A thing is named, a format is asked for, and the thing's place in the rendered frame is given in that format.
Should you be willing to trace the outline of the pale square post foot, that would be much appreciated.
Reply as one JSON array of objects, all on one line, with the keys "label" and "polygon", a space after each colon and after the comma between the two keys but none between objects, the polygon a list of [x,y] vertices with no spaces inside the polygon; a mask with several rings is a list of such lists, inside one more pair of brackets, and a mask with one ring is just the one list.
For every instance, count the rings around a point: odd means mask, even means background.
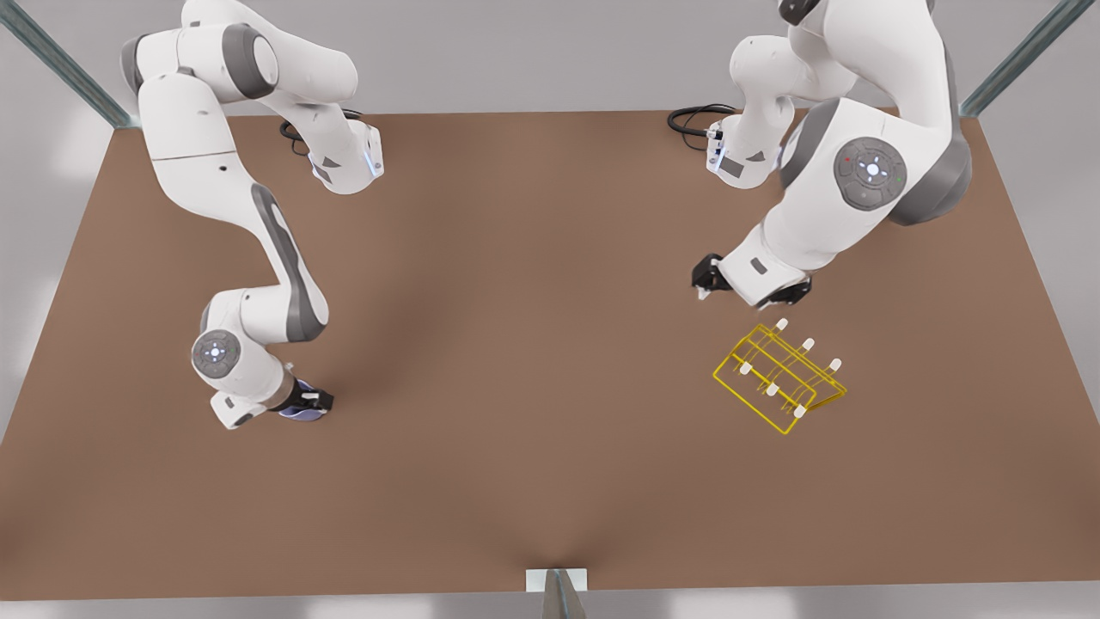
[{"label": "pale square post foot", "polygon": [[569,576],[575,592],[588,592],[588,570],[586,568],[542,568],[525,572],[525,592],[544,592],[547,574],[561,572]]}]

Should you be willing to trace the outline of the silver frame post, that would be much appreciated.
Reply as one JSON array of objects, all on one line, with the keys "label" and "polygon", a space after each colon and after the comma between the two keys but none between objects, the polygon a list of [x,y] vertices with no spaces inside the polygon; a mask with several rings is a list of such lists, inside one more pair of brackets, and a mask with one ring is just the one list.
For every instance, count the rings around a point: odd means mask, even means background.
[{"label": "silver frame post", "polygon": [[1028,67],[1040,58],[1043,52],[1072,26],[1085,11],[1094,4],[1096,0],[1058,0],[1047,15],[1042,16],[1040,22],[1030,30],[1028,35],[1022,38],[1018,46],[1007,54],[994,70],[975,87],[974,93],[958,107],[960,118],[978,118],[987,107],[991,106],[999,97],[1005,93],[1018,78],[1028,70]]},{"label": "silver frame post", "polygon": [[566,570],[547,571],[541,619],[588,619]]},{"label": "silver frame post", "polygon": [[90,77],[55,40],[28,15],[15,0],[0,0],[0,24],[3,24],[62,82],[78,93],[95,113],[114,129],[139,128],[140,118],[127,113],[112,95]]}]

